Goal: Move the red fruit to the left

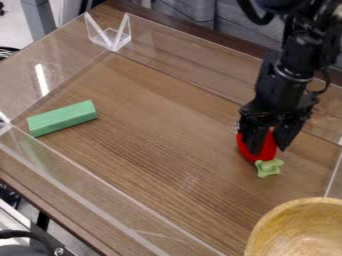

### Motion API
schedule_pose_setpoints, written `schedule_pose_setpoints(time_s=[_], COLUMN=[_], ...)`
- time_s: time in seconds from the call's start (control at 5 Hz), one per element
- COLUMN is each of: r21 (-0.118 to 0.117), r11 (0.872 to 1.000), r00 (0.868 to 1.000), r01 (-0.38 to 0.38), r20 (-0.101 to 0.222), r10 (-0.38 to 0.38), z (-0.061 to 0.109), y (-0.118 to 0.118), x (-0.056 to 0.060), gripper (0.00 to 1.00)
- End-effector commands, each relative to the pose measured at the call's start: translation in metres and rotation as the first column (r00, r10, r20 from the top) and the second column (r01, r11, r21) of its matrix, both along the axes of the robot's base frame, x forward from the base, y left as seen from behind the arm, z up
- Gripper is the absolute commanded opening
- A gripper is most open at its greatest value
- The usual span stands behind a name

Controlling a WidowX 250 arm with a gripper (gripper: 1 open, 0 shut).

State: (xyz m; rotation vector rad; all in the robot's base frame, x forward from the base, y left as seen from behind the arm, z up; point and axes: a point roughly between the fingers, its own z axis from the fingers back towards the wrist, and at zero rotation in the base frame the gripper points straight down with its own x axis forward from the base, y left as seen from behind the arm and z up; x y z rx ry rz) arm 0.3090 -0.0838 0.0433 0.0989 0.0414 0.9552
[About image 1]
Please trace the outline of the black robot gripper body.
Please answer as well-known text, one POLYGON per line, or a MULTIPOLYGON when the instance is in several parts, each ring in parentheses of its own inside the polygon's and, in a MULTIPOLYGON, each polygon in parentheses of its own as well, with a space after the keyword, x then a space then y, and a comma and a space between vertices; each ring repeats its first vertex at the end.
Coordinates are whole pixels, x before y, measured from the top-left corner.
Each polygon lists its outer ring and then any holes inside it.
POLYGON ((317 103, 317 95, 305 93, 311 80, 312 76, 296 77, 287 73, 279 55, 269 54, 261 62, 255 96, 239 109, 237 130, 300 129, 317 103))

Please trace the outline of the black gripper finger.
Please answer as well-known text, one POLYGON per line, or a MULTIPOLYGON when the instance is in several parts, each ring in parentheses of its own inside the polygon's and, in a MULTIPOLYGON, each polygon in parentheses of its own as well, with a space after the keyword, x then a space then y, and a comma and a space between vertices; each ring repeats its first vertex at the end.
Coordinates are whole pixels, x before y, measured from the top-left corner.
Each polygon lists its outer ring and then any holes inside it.
POLYGON ((289 146, 292 140, 295 139, 297 133, 300 132, 305 119, 301 117, 280 118, 276 116, 273 118, 273 139, 276 147, 280 151, 284 151, 289 146))
POLYGON ((267 124, 255 116, 243 115, 239 120, 237 132, 241 134, 241 141, 248 152, 257 155, 268 132, 267 124))

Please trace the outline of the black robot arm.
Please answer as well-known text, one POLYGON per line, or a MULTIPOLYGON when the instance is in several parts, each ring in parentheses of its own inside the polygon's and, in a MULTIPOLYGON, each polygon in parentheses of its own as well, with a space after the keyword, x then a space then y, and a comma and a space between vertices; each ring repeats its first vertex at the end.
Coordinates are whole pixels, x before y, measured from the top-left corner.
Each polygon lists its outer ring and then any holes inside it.
POLYGON ((237 147, 247 158, 272 157, 288 147, 312 114, 324 89, 307 85, 340 53, 342 0, 237 0, 257 25, 284 20, 281 48, 264 57, 255 97, 240 107, 237 147))

